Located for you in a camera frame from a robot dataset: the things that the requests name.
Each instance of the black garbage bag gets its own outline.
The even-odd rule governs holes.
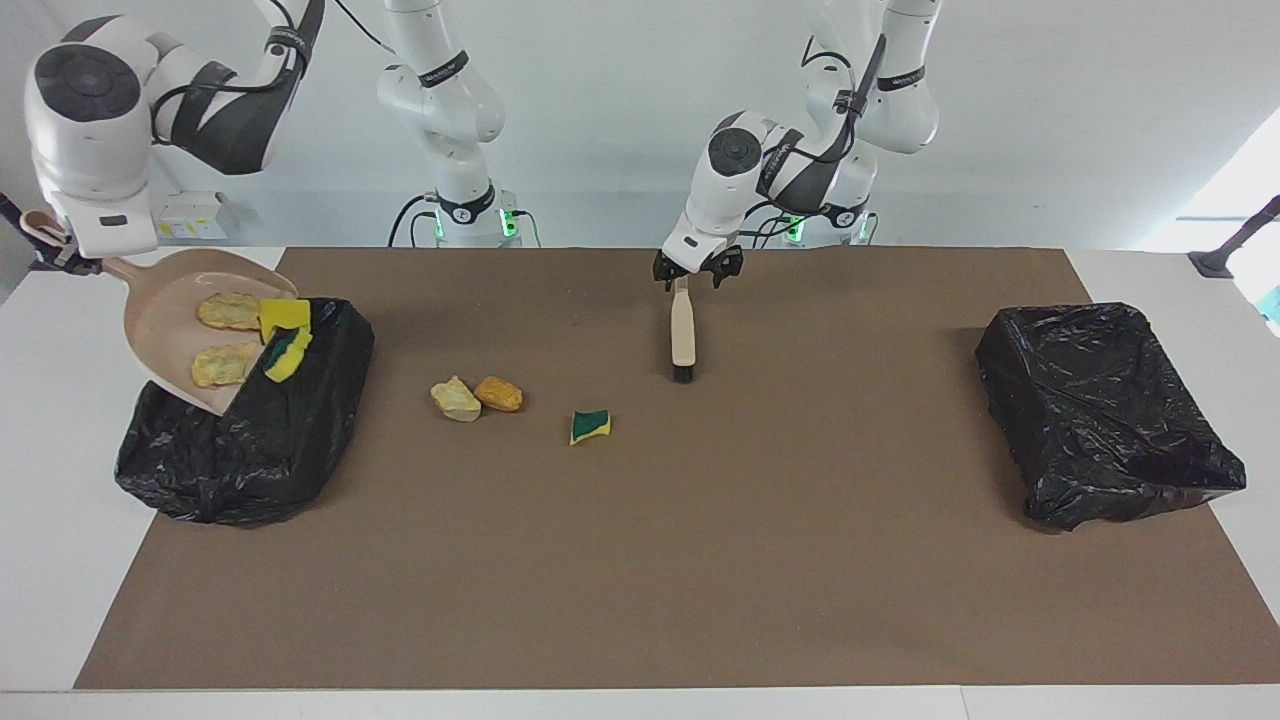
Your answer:
[[[977,356],[1038,523],[1134,520],[1244,489],[1244,465],[1128,305],[1001,310]]]
[[[315,500],[355,432],[374,332],[346,300],[311,300],[311,333],[292,378],[255,368],[221,418],[147,383],[115,482],[193,523],[274,523]]]

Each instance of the bread slice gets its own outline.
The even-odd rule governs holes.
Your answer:
[[[262,346],[256,342],[210,347],[196,355],[191,364],[191,379],[204,388],[241,384],[248,378],[259,350]]]
[[[211,295],[196,309],[196,316],[220,331],[256,331],[261,327],[257,299],[244,292]]]
[[[447,383],[433,386],[431,400],[435,401],[440,413],[444,413],[444,416],[451,420],[474,423],[480,416],[480,401],[471,395],[471,389],[457,375],[449,378]]]
[[[485,407],[502,413],[516,413],[525,405],[525,393],[518,387],[493,375],[476,386],[475,395]]]

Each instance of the brown mat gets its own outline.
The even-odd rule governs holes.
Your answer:
[[[320,501],[157,519],[78,688],[1280,682],[1207,507],[1028,527],[973,348],[1088,297],[1057,251],[749,254],[669,380],[652,251],[289,250],[378,347]],[[428,387],[522,384],[471,425]],[[613,437],[570,448],[573,410]],[[1270,482],[1272,478],[1254,478]]]

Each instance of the yellow sponge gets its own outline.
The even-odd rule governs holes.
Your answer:
[[[259,301],[259,323],[262,325],[262,345],[266,345],[276,328],[287,331],[310,328],[311,304],[306,300]]]

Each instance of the rock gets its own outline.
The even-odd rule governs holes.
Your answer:
[[[518,387],[493,375],[476,386],[476,397],[485,407],[502,413],[516,413],[525,405],[525,393]]]
[[[444,416],[460,423],[474,423],[480,416],[480,401],[471,395],[466,383],[457,375],[449,378],[447,383],[438,383],[431,387],[431,400],[435,406],[444,413]]]

